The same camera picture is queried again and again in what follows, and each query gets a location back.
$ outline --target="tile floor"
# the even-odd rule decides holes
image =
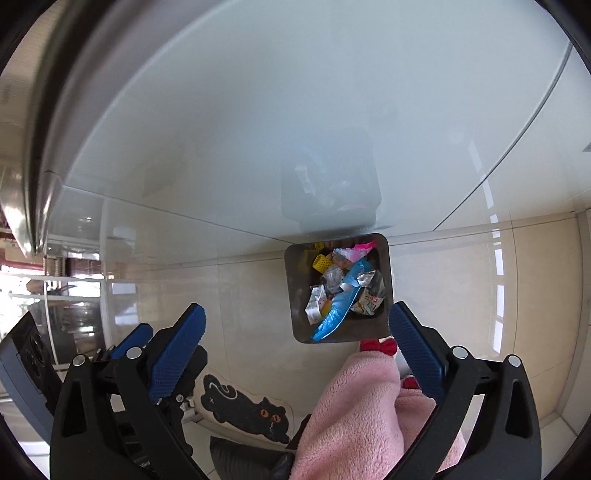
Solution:
[[[391,241],[395,300],[406,301],[450,345],[464,345],[481,358],[522,356],[538,416],[552,413],[579,328],[576,219],[431,238]],[[312,411],[324,386],[357,349],[356,343],[305,345],[293,338],[282,252],[141,270],[130,268],[111,281],[114,341],[137,322],[169,326],[189,303],[200,303],[207,312],[202,345],[209,366],[254,394],[288,402],[296,416]],[[134,286],[121,286],[129,283]],[[475,415],[466,424],[473,424]]]

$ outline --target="black leather cushion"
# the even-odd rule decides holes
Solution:
[[[293,452],[241,445],[217,437],[209,443],[213,466],[221,480],[287,480]]]

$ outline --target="person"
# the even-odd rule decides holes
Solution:
[[[411,446],[435,402],[400,378],[392,338],[360,344],[320,397],[298,444],[290,480],[382,480]],[[440,471],[460,460],[459,432]]]

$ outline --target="black cat mat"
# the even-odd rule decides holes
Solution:
[[[209,421],[266,442],[287,445],[294,434],[291,407],[254,395],[205,368],[196,380],[195,410]]]

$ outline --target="trash can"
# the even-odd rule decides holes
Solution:
[[[339,328],[320,342],[312,340],[318,325],[311,325],[306,315],[306,305],[310,300],[311,287],[321,283],[321,274],[312,268],[312,263],[320,253],[320,243],[325,248],[353,248],[357,244],[375,241],[378,246],[365,257],[384,277],[386,296],[374,315],[367,316],[349,311]],[[383,338],[390,335],[388,312],[394,304],[390,254],[386,237],[379,233],[352,236],[340,240],[316,242],[313,244],[291,245],[285,250],[285,273],[290,297],[291,326],[296,340],[301,343],[339,343],[359,342],[360,340]]]

